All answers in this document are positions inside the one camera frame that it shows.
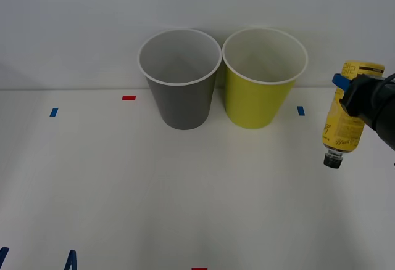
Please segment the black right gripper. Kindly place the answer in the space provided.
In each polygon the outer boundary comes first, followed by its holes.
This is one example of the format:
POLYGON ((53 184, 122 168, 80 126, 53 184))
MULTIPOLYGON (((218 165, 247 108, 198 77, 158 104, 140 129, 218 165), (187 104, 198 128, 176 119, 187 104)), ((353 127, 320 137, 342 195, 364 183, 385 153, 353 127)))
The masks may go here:
POLYGON ((350 80, 336 73, 332 83, 343 90, 343 97, 339 103, 342 109, 350 116, 360 118, 364 123, 373 123, 377 116, 377 109, 373 106, 373 92, 382 82, 381 77, 370 75, 357 75, 350 80))

